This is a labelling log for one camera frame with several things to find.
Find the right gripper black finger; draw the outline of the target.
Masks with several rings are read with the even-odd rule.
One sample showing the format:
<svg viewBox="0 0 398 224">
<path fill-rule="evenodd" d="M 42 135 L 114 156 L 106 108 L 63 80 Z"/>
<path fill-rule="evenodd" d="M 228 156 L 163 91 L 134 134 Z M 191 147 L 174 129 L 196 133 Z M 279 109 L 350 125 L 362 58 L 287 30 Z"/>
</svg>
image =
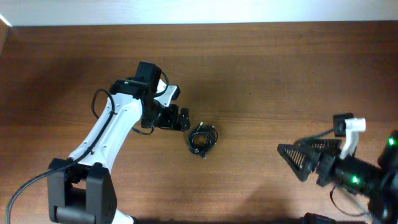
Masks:
<svg viewBox="0 0 398 224">
<path fill-rule="evenodd" d="M 279 144 L 277 152 L 288 163 L 299 181 L 305 182 L 315 170 L 315 160 L 311 158 L 308 148 L 293 144 Z"/>
<path fill-rule="evenodd" d="M 342 140 L 340 139 L 299 139 L 294 143 L 294 147 L 309 147 L 317 151 L 337 151 L 340 152 Z"/>
</svg>

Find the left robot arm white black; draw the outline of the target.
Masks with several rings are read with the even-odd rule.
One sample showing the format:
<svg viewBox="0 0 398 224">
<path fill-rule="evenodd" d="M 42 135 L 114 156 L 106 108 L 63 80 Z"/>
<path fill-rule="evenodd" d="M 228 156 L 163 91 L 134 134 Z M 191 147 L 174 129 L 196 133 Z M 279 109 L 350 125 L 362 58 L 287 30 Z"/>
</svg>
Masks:
<svg viewBox="0 0 398 224">
<path fill-rule="evenodd" d="M 84 141 L 67 159 L 54 158 L 55 173 L 47 179 L 49 218 L 54 223 L 137 223 L 118 209 L 111 179 L 114 161 L 137 122 L 155 128 L 185 131 L 188 109 L 174 101 L 180 94 L 154 63 L 140 62 L 134 77 L 116 80 L 106 106 Z"/>
</svg>

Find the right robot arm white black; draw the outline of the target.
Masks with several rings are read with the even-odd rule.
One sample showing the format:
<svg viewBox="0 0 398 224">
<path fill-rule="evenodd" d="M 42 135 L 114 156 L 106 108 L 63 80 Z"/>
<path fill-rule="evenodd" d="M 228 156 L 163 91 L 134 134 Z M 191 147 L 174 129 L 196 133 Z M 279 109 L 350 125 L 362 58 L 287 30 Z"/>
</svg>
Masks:
<svg viewBox="0 0 398 224">
<path fill-rule="evenodd" d="M 369 214 L 381 223 L 397 223 L 397 131 L 391 132 L 377 167 L 354 156 L 341 159 L 341 143 L 340 139 L 306 138 L 279 144 L 277 152 L 300 181 L 316 172 L 321 187 L 334 183 L 367 197 L 368 211 L 359 217 Z"/>
</svg>

